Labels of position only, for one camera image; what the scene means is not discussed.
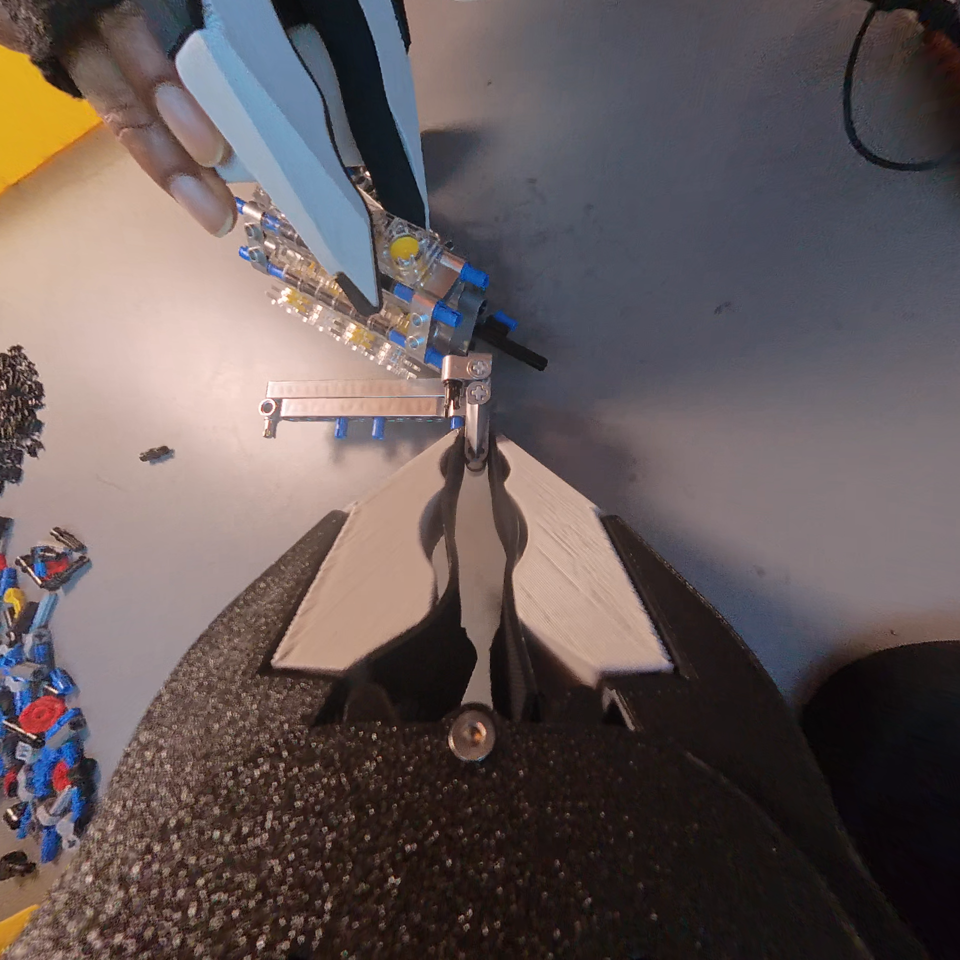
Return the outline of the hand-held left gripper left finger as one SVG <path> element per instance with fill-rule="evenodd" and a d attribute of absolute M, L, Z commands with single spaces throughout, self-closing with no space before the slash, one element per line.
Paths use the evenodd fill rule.
<path fill-rule="evenodd" d="M 470 683 L 477 653 L 462 624 L 455 540 L 464 447 L 462 431 L 446 433 L 350 507 L 271 656 L 273 669 L 345 678 L 396 652 L 390 680 L 410 668 L 414 681 L 433 669 L 440 685 Z M 446 559 L 441 583 L 438 545 Z M 434 650 L 402 651 L 441 613 L 443 596 L 453 602 L 452 625 L 439 628 Z"/>

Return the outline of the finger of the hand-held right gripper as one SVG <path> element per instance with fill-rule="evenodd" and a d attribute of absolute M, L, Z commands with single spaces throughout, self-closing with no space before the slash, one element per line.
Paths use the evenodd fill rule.
<path fill-rule="evenodd" d="M 175 65 L 248 174 L 365 316 L 381 307 L 370 214 L 334 148 L 324 98 L 271 2 L 201 3 Z"/>
<path fill-rule="evenodd" d="M 397 216 L 429 228 L 426 169 L 417 108 L 417 97 L 409 57 L 411 35 L 402 1 L 360 1 L 361 10 L 378 58 L 390 116 L 399 137 L 401 156 L 412 181 L 410 212 L 390 210 Z"/>

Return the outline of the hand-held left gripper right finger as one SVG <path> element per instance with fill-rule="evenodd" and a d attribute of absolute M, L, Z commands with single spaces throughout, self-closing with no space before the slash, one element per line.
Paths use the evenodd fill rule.
<path fill-rule="evenodd" d="M 504 437 L 490 442 L 488 481 L 506 556 L 490 650 L 498 712 L 545 719 L 569 688 L 671 672 L 666 643 L 599 508 Z"/>

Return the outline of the grey desk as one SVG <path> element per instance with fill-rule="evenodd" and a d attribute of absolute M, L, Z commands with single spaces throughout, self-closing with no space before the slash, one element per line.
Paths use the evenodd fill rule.
<path fill-rule="evenodd" d="M 503 432 L 630 523 L 798 703 L 865 646 L 958 633 L 958 172 L 857 156 L 865 2 L 407 2 L 431 221 L 544 373 Z M 283 424 L 271 379 L 385 371 L 272 306 L 103 128 L 2 195 L 2 350 L 46 406 L 2 496 L 62 526 L 59 601 L 107 784 L 210 621 L 435 441 Z M 169 446 L 154 464 L 138 454 Z"/>

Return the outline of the person's right hand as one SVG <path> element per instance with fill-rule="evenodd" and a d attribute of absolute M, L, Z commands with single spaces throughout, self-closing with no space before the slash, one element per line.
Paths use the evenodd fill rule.
<path fill-rule="evenodd" d="M 184 87 L 138 2 L 96 14 L 61 60 L 83 98 L 150 179 L 207 233 L 228 234 L 236 204 L 216 167 L 231 147 Z"/>

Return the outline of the yellow plastic bin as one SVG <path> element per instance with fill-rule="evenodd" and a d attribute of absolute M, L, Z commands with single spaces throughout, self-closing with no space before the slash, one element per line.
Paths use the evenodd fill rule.
<path fill-rule="evenodd" d="M 1 49 L 1 191 L 100 125 L 87 102 L 55 89 L 25 54 Z"/>

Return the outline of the pile of colourful toy pieces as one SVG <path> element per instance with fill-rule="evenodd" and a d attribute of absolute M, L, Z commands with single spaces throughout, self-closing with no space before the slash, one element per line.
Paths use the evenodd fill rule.
<path fill-rule="evenodd" d="M 83 839 L 101 774 L 88 755 L 79 686 L 57 660 L 52 621 L 90 566 L 84 541 L 54 526 L 25 552 L 2 554 L 2 881 L 57 863 Z"/>

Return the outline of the pile of black toy pieces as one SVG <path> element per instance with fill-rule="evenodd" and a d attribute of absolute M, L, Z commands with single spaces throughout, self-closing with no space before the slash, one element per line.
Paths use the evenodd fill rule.
<path fill-rule="evenodd" d="M 22 480 L 25 458 L 44 450 L 40 411 L 45 391 L 36 365 L 22 345 L 1 353 L 1 493 Z"/>

